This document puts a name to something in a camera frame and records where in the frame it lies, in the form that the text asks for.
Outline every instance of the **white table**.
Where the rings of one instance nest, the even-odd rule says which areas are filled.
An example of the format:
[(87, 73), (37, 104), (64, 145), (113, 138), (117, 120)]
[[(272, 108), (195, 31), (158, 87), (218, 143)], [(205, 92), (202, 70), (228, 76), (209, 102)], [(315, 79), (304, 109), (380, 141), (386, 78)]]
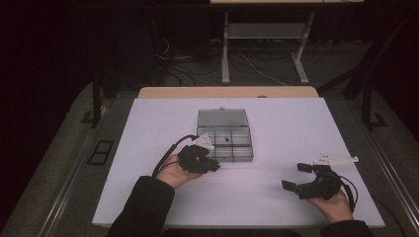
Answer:
[[(326, 224), (313, 205), (284, 191), (281, 180), (308, 183), (320, 152), (350, 155), (323, 99), (223, 98), (137, 99), (105, 184), (93, 223), (109, 227), (140, 176), (151, 175), (167, 149), (197, 130), (199, 109), (245, 109), (251, 129), (251, 163), (221, 163), (176, 191), (165, 226), (176, 228), (299, 228)], [(182, 142), (179, 152), (189, 141)], [(332, 169), (350, 179), (360, 199), (354, 216), (370, 227), (384, 223), (354, 164)]]

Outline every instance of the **black wire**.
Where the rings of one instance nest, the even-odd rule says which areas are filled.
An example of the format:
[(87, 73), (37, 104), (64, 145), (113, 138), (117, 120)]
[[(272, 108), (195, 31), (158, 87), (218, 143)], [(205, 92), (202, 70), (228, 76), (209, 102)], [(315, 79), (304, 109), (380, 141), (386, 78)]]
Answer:
[(229, 64), (231, 64), (239, 72), (242, 72), (244, 74), (249, 74), (249, 75), (253, 75), (253, 74), (257, 74), (258, 73), (257, 71), (255, 71), (255, 69), (253, 67), (250, 67), (250, 68), (252, 68), (252, 72), (243, 71), (242, 69), (238, 68), (237, 65), (235, 65), (235, 63), (236, 63), (235, 61), (236, 60), (234, 60), (232, 57), (230, 57), (229, 59), (232, 59), (232, 60), (228, 60)]
[(175, 70), (175, 71), (178, 71), (178, 72), (181, 72), (181, 73), (187, 75), (191, 79), (191, 81), (194, 83), (194, 86), (197, 86), (197, 82), (195, 81), (195, 78), (194, 78), (193, 75), (189, 74), (186, 71), (182, 71), (182, 70), (176, 69), (174, 67), (169, 67), (169, 69), (172, 69), (172, 70)]
[(406, 237), (406, 232), (404, 232), (404, 229), (401, 226), (400, 221), (397, 219), (394, 213), (391, 212), (391, 210), (384, 203), (382, 203), (377, 197), (372, 196), (372, 198), (378, 205), (382, 206), (391, 215), (391, 217), (394, 219), (395, 223), (397, 224), (398, 228), (400, 229), (401, 236)]
[(179, 162), (179, 160), (177, 160), (177, 161), (173, 161), (173, 162), (170, 162), (169, 164), (166, 164), (166, 165), (164, 165), (164, 166), (160, 167), (160, 169), (158, 170), (158, 172), (160, 172), (161, 170), (163, 170), (163, 169), (164, 169), (164, 168), (166, 168), (167, 166), (172, 165), (172, 164), (175, 164), (175, 163), (177, 163), (177, 162)]
[(215, 68), (214, 68), (214, 69), (212, 69), (212, 70), (211, 70), (211, 71), (209, 71), (209, 72), (200, 72), (200, 73), (198, 73), (198, 72), (194, 72), (194, 71), (192, 71), (191, 69), (189, 69), (189, 68), (187, 68), (187, 67), (185, 67), (185, 66), (182, 66), (182, 65), (174, 64), (173, 66), (182, 67), (183, 69), (187, 70), (188, 72), (190, 72), (190, 73), (192, 73), (192, 74), (194, 74), (194, 75), (205, 76), (205, 75), (210, 75), (210, 74), (213, 74), (213, 73), (216, 71), (216, 69), (218, 68), (218, 66), (219, 66), (219, 64), (220, 64), (220, 63), (221, 63), (221, 60), (218, 60), (218, 61), (217, 61), (217, 64), (216, 64), (216, 66), (215, 66)]
[(167, 74), (170, 74), (171, 76), (173, 76), (173, 77), (175, 77), (176, 79), (178, 79), (178, 81), (179, 81), (179, 87), (182, 87), (182, 84), (184, 84), (184, 83), (183, 83), (183, 81), (182, 81), (182, 79), (181, 79), (180, 77), (178, 77), (176, 74), (173, 74), (173, 73), (171, 73), (171, 72), (169, 72), (169, 71), (166, 71), (166, 73), (167, 73)]
[[(237, 59), (235, 59), (234, 57), (228, 57), (228, 59), (231, 59), (231, 60), (234, 60), (234, 61), (236, 61), (237, 63), (239, 63), (239, 64), (241, 64), (241, 65), (243, 65), (243, 66), (245, 66), (245, 67), (250, 67), (250, 68), (252, 68), (252, 69), (257, 69), (257, 70), (259, 70), (259, 71), (261, 71), (261, 70), (265, 70), (267, 67), (268, 67), (268, 63), (264, 60), (264, 59), (262, 59), (262, 58), (260, 58), (260, 57), (254, 57), (254, 56), (246, 56), (246, 55), (240, 55), (239, 53), (237, 53), (237, 55), (238, 56), (240, 56), (240, 58), (242, 58), (243, 60), (244, 60), (244, 62), (241, 62), (241, 61), (238, 61)], [(256, 65), (255, 65), (255, 63), (254, 62), (251, 62), (251, 64), (245, 59), (245, 57), (250, 61), (250, 59), (249, 58), (258, 58), (259, 60), (261, 60), (262, 62), (263, 62), (263, 66), (261, 66), (261, 67), (257, 67)]]
[(354, 201), (354, 205), (356, 205), (356, 204), (357, 204), (357, 202), (358, 202), (358, 190), (357, 190), (357, 187), (355, 187), (355, 185), (354, 185), (354, 184), (353, 184), (350, 180), (346, 179), (345, 177), (343, 177), (343, 176), (339, 176), (339, 178), (341, 178), (341, 179), (344, 179), (344, 180), (348, 181), (348, 182), (349, 182), (349, 184), (351, 184), (351, 186), (354, 188), (354, 190), (355, 190), (355, 194), (357, 195), (357, 197), (355, 198), (355, 201)]
[(186, 135), (186, 136), (184, 136), (184, 137), (182, 137), (181, 139), (179, 139), (179, 141), (178, 142), (176, 142), (175, 144), (173, 144), (170, 148), (169, 148), (169, 150), (167, 150), (166, 151), (166, 153), (163, 155), (163, 157), (160, 159), (160, 161), (158, 162), (158, 164), (156, 165), (156, 167), (154, 168), (154, 170), (153, 170), (153, 174), (152, 174), (152, 176), (151, 177), (153, 177), (153, 178), (156, 178), (156, 176), (157, 176), (157, 174), (158, 174), (158, 172), (159, 172), (159, 170), (160, 170), (160, 167), (161, 167), (161, 165), (163, 165), (163, 163), (166, 161), (166, 159), (169, 157), (169, 155), (176, 149), (176, 147), (182, 142), (182, 141), (184, 141), (185, 139), (188, 139), (188, 138), (192, 138), (193, 140), (194, 139), (197, 139), (198, 137), (197, 136), (195, 136), (195, 135)]

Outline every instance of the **hand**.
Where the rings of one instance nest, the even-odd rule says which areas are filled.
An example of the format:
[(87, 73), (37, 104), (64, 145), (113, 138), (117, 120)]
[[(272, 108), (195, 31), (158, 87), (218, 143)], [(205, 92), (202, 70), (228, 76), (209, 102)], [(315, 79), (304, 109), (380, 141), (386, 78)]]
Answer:
[(325, 200), (323, 197), (317, 197), (308, 199), (307, 201), (317, 206), (330, 223), (354, 219), (346, 196), (342, 190), (339, 190), (339, 192), (329, 200)]
[(156, 177), (157, 180), (163, 181), (175, 190), (188, 181), (197, 179), (203, 175), (185, 172), (179, 165), (178, 161), (178, 155), (169, 156), (169, 158), (167, 158), (161, 166), (163, 168), (160, 170)]

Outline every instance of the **black sleeve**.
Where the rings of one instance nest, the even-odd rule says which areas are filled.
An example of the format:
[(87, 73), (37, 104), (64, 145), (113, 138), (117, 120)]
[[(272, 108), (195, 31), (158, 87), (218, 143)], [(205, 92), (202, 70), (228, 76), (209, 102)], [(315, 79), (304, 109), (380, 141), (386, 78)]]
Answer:
[(161, 236), (161, 228), (172, 205), (175, 191), (151, 177), (140, 177), (123, 212), (112, 224), (108, 237)]
[(330, 224), (320, 230), (321, 237), (374, 237), (366, 222), (360, 220), (344, 220)]

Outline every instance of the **white tag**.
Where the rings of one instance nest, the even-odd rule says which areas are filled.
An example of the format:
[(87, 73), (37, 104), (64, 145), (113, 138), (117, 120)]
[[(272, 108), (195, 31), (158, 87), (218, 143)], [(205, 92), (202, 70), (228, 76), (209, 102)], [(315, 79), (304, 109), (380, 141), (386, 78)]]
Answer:
[(314, 160), (314, 165), (337, 165), (337, 164), (345, 164), (345, 163), (352, 163), (358, 162), (358, 157), (350, 157), (350, 156), (340, 156), (334, 155), (329, 153), (321, 152), (317, 158)]
[(192, 141), (192, 144), (201, 146), (208, 150), (213, 150), (213, 145), (210, 143), (209, 135), (206, 133)]

